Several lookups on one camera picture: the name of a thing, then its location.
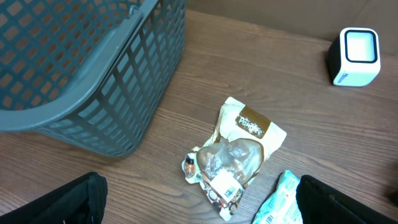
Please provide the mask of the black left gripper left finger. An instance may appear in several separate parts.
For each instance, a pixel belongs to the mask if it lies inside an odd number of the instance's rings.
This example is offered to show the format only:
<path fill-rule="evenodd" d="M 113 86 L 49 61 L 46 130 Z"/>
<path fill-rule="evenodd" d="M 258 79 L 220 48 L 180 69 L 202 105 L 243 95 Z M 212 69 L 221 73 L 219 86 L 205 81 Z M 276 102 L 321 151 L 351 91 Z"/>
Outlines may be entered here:
<path fill-rule="evenodd" d="M 108 183 L 89 172 L 1 216 L 1 223 L 101 223 Z"/>

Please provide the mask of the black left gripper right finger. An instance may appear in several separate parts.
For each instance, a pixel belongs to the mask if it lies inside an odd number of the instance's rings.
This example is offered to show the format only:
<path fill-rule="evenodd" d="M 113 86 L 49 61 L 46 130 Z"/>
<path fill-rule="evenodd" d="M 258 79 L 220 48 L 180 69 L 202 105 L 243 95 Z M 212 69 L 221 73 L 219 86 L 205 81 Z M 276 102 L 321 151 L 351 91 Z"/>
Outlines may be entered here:
<path fill-rule="evenodd" d="M 397 224 L 310 175 L 301 177 L 296 192 L 303 224 Z"/>

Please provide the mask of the white green snack package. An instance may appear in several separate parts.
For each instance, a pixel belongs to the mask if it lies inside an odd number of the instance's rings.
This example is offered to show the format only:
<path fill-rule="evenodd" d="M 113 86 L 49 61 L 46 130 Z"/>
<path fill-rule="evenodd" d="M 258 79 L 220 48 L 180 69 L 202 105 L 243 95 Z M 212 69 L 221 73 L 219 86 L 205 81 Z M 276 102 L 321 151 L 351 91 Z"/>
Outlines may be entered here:
<path fill-rule="evenodd" d="M 290 170 L 279 177 L 276 190 L 261 205 L 254 217 L 254 224 L 302 224 L 302 214 L 296 200 L 300 179 Z"/>

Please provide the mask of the brown labelled food package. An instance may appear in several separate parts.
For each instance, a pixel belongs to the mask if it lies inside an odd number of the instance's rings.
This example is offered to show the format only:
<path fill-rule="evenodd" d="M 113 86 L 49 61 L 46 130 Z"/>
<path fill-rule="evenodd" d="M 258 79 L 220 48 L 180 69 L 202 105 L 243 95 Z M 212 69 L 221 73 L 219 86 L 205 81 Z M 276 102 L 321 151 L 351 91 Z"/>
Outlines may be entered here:
<path fill-rule="evenodd" d="M 236 213 L 262 164 L 279 149 L 287 133 L 233 97 L 226 99 L 211 137 L 182 161 L 185 180 L 199 184 L 224 221 Z"/>

